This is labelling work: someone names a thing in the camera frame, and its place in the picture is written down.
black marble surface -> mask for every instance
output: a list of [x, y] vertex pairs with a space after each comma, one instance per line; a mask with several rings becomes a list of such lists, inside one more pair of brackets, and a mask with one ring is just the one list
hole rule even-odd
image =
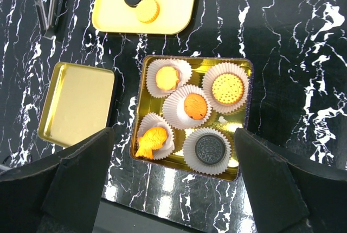
[[104, 197], [207, 232], [255, 232], [242, 177], [225, 182], [130, 158], [142, 62], [163, 54], [248, 58], [249, 130], [347, 168], [347, 0], [196, 0], [191, 23], [173, 36], [100, 33], [93, 3], [67, 1], [60, 43], [41, 36], [34, 0], [0, 0], [0, 162], [16, 167], [61, 149], [37, 136], [54, 64], [113, 69], [121, 86]]

fish-shaped cookie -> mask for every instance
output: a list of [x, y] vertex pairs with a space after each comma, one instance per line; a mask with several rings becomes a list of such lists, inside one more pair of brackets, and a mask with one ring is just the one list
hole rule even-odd
[[135, 156], [153, 160], [152, 151], [162, 148], [167, 138], [168, 133], [164, 128], [156, 126], [149, 129], [143, 137], [138, 138], [139, 149]]
[[165, 66], [157, 72], [156, 83], [158, 88], [163, 91], [176, 89], [179, 83], [179, 73], [174, 67]]

white paper cup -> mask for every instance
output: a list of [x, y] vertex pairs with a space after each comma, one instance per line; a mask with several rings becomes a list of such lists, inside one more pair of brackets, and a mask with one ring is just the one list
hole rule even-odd
[[[207, 104], [207, 113], [201, 120], [190, 118], [184, 111], [184, 100], [190, 94], [202, 96]], [[171, 126], [177, 129], [194, 128], [205, 123], [211, 116], [211, 105], [204, 91], [194, 85], [185, 85], [173, 92], [163, 103], [163, 115]]]
[[[218, 136], [226, 146], [224, 158], [217, 164], [208, 165], [198, 159], [195, 154], [195, 145], [198, 139], [204, 135], [213, 134]], [[219, 131], [212, 128], [200, 128], [191, 133], [183, 144], [183, 156], [186, 164], [197, 172], [216, 175], [224, 172], [228, 168], [228, 163], [232, 156], [232, 148], [227, 138]]]
[[[238, 76], [243, 83], [243, 95], [241, 99], [232, 104], [232, 105], [224, 105], [219, 103], [213, 96], [212, 93], [212, 85], [213, 82], [223, 74], [234, 74]], [[212, 68], [210, 68], [204, 75], [202, 79], [202, 88], [205, 92], [205, 95], [207, 99], [209, 100], [212, 108], [222, 114], [230, 113], [246, 103], [247, 100], [247, 94], [248, 94], [248, 86], [249, 86], [249, 77], [247, 73], [241, 69], [238, 65], [229, 63], [229, 62], [224, 62], [224, 63], [219, 63]]]
[[172, 153], [175, 149], [174, 132], [173, 132], [171, 126], [168, 124], [168, 122], [165, 121], [164, 118], [157, 115], [156, 113], [147, 114], [143, 118], [143, 120], [141, 121], [141, 124], [139, 126], [139, 130], [137, 132], [136, 144], [137, 144], [137, 147], [139, 147], [138, 138], [143, 137], [144, 134], [149, 129], [156, 127], [156, 126], [164, 128], [166, 130], [166, 132], [168, 133], [168, 138], [163, 143], [163, 147], [158, 149], [158, 150], [153, 151], [153, 159], [159, 160], [159, 159], [163, 159], [163, 158], [169, 156], [169, 154]]
[[146, 85], [149, 93], [155, 98], [164, 98], [175, 91], [175, 89], [163, 91], [157, 86], [156, 75], [161, 68], [166, 66], [173, 67], [178, 71], [179, 83], [177, 84], [177, 88], [184, 86], [191, 78], [192, 69], [187, 61], [177, 59], [159, 59], [153, 61], [148, 66]]

gold tin tray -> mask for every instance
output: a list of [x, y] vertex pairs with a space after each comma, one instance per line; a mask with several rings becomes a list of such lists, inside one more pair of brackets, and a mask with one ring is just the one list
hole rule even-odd
[[44, 102], [38, 136], [69, 147], [105, 128], [113, 86], [111, 70], [58, 62]]
[[[173, 129], [175, 134], [175, 150], [171, 155], [169, 155], [163, 160], [147, 160], [147, 159], [135, 157], [135, 153], [137, 150], [136, 148], [137, 132], [138, 132], [140, 122], [142, 121], [142, 118], [150, 112], [155, 112], [157, 114], [162, 115], [163, 102], [167, 98], [166, 97], [166, 98], [156, 99], [150, 95], [146, 87], [147, 68], [148, 68], [148, 65], [154, 60], [167, 59], [167, 58], [173, 58], [173, 57], [150, 55], [144, 59], [143, 68], [142, 68], [143, 71], [142, 71], [141, 81], [139, 86], [138, 105], [136, 110], [137, 115], [136, 115], [134, 130], [133, 130], [130, 155], [133, 159], [136, 159], [136, 160], [146, 161], [146, 162], [154, 163], [154, 164], [160, 164], [170, 168], [196, 173], [195, 171], [190, 169], [188, 165], [185, 163], [184, 157], [183, 157], [183, 150], [182, 150], [184, 140], [186, 139], [188, 135], [190, 135], [193, 131], [195, 131], [196, 128], [186, 129], [184, 131]], [[222, 62], [231, 62], [231, 63], [237, 64], [242, 69], [244, 69], [246, 73], [249, 75], [250, 86], [248, 90], [248, 97], [247, 97], [246, 104], [244, 104], [244, 106], [242, 106], [240, 109], [233, 112], [232, 114], [220, 114], [213, 110], [209, 120], [201, 126], [201, 127], [211, 127], [221, 131], [228, 138], [229, 142], [232, 145], [232, 157], [228, 164], [227, 170], [222, 174], [218, 174], [211, 177], [220, 178], [224, 180], [235, 180], [239, 170], [239, 162], [237, 160], [237, 156], [235, 153], [234, 132], [238, 127], [247, 127], [249, 107], [250, 107], [250, 97], [252, 94], [253, 65], [247, 59], [177, 57], [177, 56], [175, 56], [174, 58], [186, 60], [187, 62], [190, 63], [193, 69], [193, 73], [188, 84], [196, 85], [199, 87], [202, 87], [203, 75], [211, 67]]]

yellow tray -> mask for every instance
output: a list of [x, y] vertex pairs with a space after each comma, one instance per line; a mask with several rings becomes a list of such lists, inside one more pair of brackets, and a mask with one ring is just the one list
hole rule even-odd
[[191, 19], [194, 0], [155, 0], [158, 18], [149, 24], [136, 18], [136, 8], [124, 0], [95, 0], [92, 22], [96, 29], [111, 33], [176, 34]]
[[105, 128], [113, 85], [111, 70], [57, 63], [44, 102], [38, 136], [69, 147]]
[[[137, 150], [136, 140], [137, 140], [137, 132], [140, 125], [140, 122], [144, 116], [146, 116], [150, 112], [155, 112], [157, 114], [162, 114], [162, 106], [165, 98], [157, 99], [150, 95], [146, 87], [146, 73], [148, 65], [156, 60], [156, 59], [167, 59], [169, 56], [147, 56], [144, 60], [141, 82], [139, 87], [139, 99], [138, 106], [136, 111], [136, 120], [135, 126], [133, 130], [133, 138], [131, 142], [130, 155], [133, 159], [142, 160], [150, 163], [161, 164], [170, 168], [180, 169], [184, 171], [191, 170], [184, 161], [183, 158], [183, 142], [188, 135], [190, 135], [196, 129], [186, 129], [184, 131], [174, 129], [175, 134], [175, 150], [174, 152], [166, 157], [163, 160], [145, 160], [142, 158], [135, 157], [135, 153]], [[201, 87], [202, 77], [203, 75], [214, 65], [221, 62], [231, 62], [237, 64], [242, 69], [246, 71], [246, 73], [251, 77], [250, 83], [252, 82], [253, 77], [253, 65], [247, 59], [223, 59], [223, 58], [203, 58], [203, 57], [175, 57], [176, 59], [186, 60], [190, 63], [193, 69], [192, 78], [188, 82], [188, 84], [193, 84]], [[232, 157], [228, 164], [228, 169], [219, 175], [211, 176], [224, 180], [234, 180], [237, 177], [239, 162], [237, 160], [237, 156], [235, 153], [234, 147], [234, 132], [238, 127], [246, 127], [248, 122], [249, 115], [249, 107], [250, 107], [250, 97], [252, 94], [252, 86], [249, 86], [248, 97], [246, 104], [235, 111], [232, 114], [220, 114], [212, 111], [210, 119], [202, 125], [202, 127], [212, 127], [221, 131], [229, 140], [232, 145]], [[225, 121], [219, 122], [219, 118], [223, 117]]]

